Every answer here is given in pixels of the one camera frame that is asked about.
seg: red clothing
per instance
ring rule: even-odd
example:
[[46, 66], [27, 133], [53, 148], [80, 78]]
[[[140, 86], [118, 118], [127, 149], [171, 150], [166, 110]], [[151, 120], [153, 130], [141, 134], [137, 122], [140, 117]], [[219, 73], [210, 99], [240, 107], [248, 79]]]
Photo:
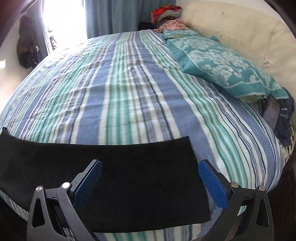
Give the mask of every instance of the red clothing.
[[178, 11], [179, 9], [181, 9], [181, 7], [179, 6], [175, 6], [175, 5], [168, 5], [168, 6], [165, 6], [165, 7], [160, 7], [158, 9], [155, 9], [153, 12], [152, 12], [152, 16], [151, 16], [151, 22], [154, 23], [155, 19], [163, 14], [166, 10], [173, 10], [173, 11]]

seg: clothing pile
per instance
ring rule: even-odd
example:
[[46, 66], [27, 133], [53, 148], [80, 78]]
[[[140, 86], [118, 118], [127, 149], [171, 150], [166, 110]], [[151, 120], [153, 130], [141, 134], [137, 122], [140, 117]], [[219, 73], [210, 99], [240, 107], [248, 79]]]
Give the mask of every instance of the clothing pile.
[[157, 33], [162, 33], [164, 29], [168, 30], [187, 30], [189, 29], [186, 25], [185, 22], [182, 19], [175, 19], [175, 20], [165, 20], [165, 24], [160, 26], [159, 28], [155, 29]]
[[292, 144], [290, 120], [294, 112], [294, 99], [287, 89], [288, 99], [275, 100], [271, 96], [265, 100], [259, 100], [250, 105], [263, 117], [272, 129], [274, 135], [284, 147]]
[[182, 8], [175, 5], [168, 5], [165, 7], [160, 7], [151, 13], [151, 23], [159, 27], [161, 21], [163, 20], [174, 20], [179, 18], [182, 13]]

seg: white wall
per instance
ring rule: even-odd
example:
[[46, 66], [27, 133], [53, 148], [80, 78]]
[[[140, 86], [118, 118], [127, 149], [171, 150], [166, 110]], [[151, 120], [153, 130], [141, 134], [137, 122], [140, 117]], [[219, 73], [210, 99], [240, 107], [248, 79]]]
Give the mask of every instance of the white wall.
[[284, 22], [281, 16], [276, 11], [274, 11], [264, 0], [177, 0], [176, 5], [185, 8], [190, 2], [225, 2], [236, 4], [239, 6], [256, 9]]
[[18, 19], [0, 48], [0, 61], [5, 60], [5, 68], [0, 68], [0, 113], [17, 86], [30, 72], [19, 64], [17, 58], [19, 26]]

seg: mattress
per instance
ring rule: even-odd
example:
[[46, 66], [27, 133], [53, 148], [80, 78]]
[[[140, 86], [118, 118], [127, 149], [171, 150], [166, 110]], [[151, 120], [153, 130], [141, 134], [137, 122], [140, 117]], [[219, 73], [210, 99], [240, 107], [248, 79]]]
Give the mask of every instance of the mattress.
[[[264, 120], [214, 84], [183, 73], [152, 30], [101, 36], [50, 54], [10, 98], [2, 126], [43, 143], [129, 145], [189, 136], [198, 161], [208, 159], [244, 188], [270, 191], [285, 163]], [[0, 195], [28, 219], [28, 210]], [[209, 204], [206, 223], [96, 235], [102, 241], [189, 241], [204, 236], [219, 216], [210, 196]]]

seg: curtain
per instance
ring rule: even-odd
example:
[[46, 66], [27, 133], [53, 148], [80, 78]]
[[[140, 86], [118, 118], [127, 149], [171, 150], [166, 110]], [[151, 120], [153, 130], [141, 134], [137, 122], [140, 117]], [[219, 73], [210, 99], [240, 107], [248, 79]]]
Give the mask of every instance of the curtain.
[[44, 0], [37, 0], [28, 10], [27, 16], [33, 22], [34, 43], [39, 47], [38, 58], [43, 60], [48, 55], [48, 46], [45, 32], [45, 25], [43, 23]]
[[150, 13], [176, 0], [85, 0], [87, 37], [136, 31]]

